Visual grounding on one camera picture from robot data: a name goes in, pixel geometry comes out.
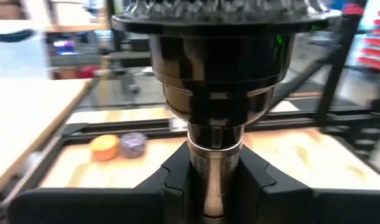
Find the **purple round object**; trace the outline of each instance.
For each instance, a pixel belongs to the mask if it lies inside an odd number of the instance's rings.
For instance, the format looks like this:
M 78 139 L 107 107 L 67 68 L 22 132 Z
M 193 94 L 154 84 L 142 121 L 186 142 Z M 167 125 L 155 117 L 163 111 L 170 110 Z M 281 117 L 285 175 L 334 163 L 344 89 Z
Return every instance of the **purple round object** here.
M 129 133 L 121 136 L 121 154 L 128 158 L 137 158 L 144 153 L 147 136 L 141 133 Z

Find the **orange round object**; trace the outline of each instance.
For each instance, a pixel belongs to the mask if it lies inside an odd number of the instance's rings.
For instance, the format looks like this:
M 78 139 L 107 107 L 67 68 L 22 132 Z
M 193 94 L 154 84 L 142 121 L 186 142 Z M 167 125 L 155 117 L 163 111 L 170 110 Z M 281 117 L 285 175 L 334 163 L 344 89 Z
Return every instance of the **orange round object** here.
M 119 138 L 108 134 L 98 136 L 90 142 L 91 157 L 94 161 L 107 161 L 118 154 Z

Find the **wooden spoilboard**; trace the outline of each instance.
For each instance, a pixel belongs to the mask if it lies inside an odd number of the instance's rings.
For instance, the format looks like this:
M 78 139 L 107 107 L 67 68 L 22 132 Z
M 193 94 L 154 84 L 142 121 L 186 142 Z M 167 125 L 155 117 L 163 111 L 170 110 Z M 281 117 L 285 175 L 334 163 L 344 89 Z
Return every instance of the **wooden spoilboard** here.
M 39 187 L 133 188 L 152 175 L 185 138 L 148 140 L 137 159 L 92 162 L 86 144 L 65 147 Z M 314 128 L 247 133 L 244 143 L 312 188 L 379 189 L 380 175 Z
M 0 190 L 87 89 L 87 80 L 0 79 Z

